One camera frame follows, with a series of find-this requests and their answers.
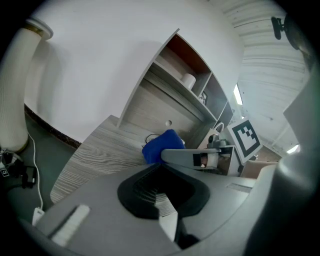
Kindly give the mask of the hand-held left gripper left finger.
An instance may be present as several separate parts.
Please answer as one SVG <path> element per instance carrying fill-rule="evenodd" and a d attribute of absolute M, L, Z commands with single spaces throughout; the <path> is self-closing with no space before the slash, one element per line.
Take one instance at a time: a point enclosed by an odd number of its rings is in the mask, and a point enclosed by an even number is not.
<path fill-rule="evenodd" d="M 66 225 L 81 205 L 90 209 L 58 255 L 79 256 L 170 256 L 179 253 L 158 220 L 138 218 L 118 199 L 118 187 L 127 178 L 144 171 L 141 165 L 94 178 L 53 205 L 37 222 L 36 229 L 48 240 Z"/>

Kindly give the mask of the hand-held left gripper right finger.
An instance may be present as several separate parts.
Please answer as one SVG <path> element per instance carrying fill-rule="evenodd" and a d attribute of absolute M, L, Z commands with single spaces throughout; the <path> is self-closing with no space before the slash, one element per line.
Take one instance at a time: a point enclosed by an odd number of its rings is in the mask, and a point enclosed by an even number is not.
<path fill-rule="evenodd" d="M 166 203 L 161 215 L 173 240 L 163 256 L 182 252 L 205 240 L 245 203 L 258 184 L 255 178 L 224 176 L 167 164 L 161 166 L 161 191 Z"/>

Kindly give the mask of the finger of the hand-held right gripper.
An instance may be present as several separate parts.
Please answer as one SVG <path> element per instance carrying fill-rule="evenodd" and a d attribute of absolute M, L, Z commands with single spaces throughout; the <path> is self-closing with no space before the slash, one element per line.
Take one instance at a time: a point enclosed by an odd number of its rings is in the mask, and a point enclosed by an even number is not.
<path fill-rule="evenodd" d="M 201 170 L 217 168 L 220 149 L 164 149 L 161 159 L 168 164 Z"/>

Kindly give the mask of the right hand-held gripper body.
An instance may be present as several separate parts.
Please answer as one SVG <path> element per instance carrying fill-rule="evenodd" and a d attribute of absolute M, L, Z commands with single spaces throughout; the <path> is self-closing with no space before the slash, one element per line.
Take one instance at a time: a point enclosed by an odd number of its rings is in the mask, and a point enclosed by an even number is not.
<path fill-rule="evenodd" d="M 220 150 L 217 168 L 227 176 L 239 176 L 262 146 L 249 119 L 228 125 L 218 135 L 211 134 L 207 144 L 208 149 Z"/>

